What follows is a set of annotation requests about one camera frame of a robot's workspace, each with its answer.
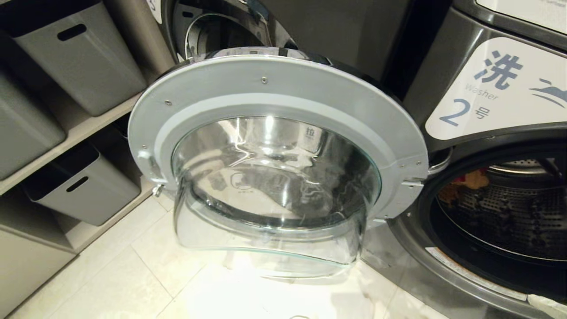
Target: washing machine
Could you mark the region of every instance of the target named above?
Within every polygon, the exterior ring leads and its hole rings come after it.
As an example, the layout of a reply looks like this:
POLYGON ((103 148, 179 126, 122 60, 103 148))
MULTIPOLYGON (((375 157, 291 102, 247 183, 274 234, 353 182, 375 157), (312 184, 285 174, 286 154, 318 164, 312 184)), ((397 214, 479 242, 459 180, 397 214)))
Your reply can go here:
POLYGON ((180 63, 129 143, 180 244, 279 278, 362 258, 451 318, 548 318, 528 296, 567 299, 565 11, 477 1, 148 1, 180 63))
MULTIPOLYGON (((434 175, 366 234, 363 259, 449 318, 565 309, 538 297, 567 301, 565 14, 555 2, 453 1, 415 75, 400 80, 410 84, 394 89, 434 175)), ((409 64, 419 36, 408 31, 396 64, 409 64)))

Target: front-loading washer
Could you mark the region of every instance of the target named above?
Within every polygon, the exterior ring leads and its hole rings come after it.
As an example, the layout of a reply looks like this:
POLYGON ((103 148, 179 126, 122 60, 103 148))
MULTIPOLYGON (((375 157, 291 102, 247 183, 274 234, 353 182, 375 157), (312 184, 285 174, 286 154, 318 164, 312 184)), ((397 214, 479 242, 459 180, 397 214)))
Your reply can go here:
POLYGON ((400 80, 433 165, 446 169, 366 234, 363 259, 448 317, 549 318, 542 300, 565 308, 565 12, 454 1, 416 75, 400 80))

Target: shelf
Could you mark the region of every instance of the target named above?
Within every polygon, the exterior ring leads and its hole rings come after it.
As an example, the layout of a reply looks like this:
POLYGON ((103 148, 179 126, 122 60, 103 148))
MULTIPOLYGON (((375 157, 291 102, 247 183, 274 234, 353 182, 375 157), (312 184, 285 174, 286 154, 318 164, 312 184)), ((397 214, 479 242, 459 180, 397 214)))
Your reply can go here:
POLYGON ((0 230, 73 253, 51 211, 32 203, 18 188, 0 196, 0 230))
POLYGON ((59 225, 63 230, 65 236, 67 237, 67 240, 71 244, 73 250, 76 253, 80 253, 93 241, 99 238, 100 235, 102 235, 110 227, 112 227, 124 216, 126 216, 131 210, 140 205, 145 199, 150 197, 154 184, 148 181, 145 177, 141 176, 140 186, 140 188, 142 189, 140 194, 126 206, 122 207, 121 210, 119 210, 114 216, 112 216, 109 220, 106 221, 106 223, 101 226, 87 224, 84 221, 79 221, 79 223, 77 223, 78 220, 72 217, 56 214, 55 218, 59 222, 59 225))
POLYGON ((62 143, 38 157, 28 165, 25 165, 5 180, 0 181, 0 195, 16 186, 19 182, 30 176, 33 172, 42 168, 57 156, 85 140, 93 133, 115 121, 120 116, 130 112, 139 96, 140 94, 137 94, 120 103, 108 112, 100 116, 93 117, 79 108, 77 103, 60 88, 54 89, 51 87, 49 90, 46 90, 41 97, 50 107, 63 130, 67 133, 67 138, 62 143))

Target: gray storage bin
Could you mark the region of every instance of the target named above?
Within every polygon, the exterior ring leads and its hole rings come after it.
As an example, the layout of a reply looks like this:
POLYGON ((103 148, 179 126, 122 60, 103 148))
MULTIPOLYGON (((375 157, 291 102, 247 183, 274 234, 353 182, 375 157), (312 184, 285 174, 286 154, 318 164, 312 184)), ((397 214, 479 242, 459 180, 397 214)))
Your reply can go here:
POLYGON ((0 179, 65 139, 42 105, 0 68, 0 179))
POLYGON ((138 186, 86 142, 33 173, 22 186, 33 202, 96 226, 140 193, 138 186))
POLYGON ((146 87, 140 69, 102 2, 15 40, 93 116, 146 87))

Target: bin handle hole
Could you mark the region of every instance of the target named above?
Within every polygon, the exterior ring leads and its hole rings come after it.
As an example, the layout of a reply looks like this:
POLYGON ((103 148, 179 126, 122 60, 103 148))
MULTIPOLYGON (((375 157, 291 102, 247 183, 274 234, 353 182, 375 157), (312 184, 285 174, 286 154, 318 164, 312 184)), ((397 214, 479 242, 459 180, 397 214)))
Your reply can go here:
POLYGON ((67 30, 63 30, 57 34, 57 38, 61 41, 67 41, 74 38, 87 31, 87 27, 84 24, 77 24, 74 27, 70 27, 67 30))
POLYGON ((79 186, 84 184, 86 181, 88 181, 88 176, 82 177, 80 180, 76 181, 73 185, 69 186, 69 188, 67 188, 67 192, 70 193, 70 192, 76 190, 79 186))

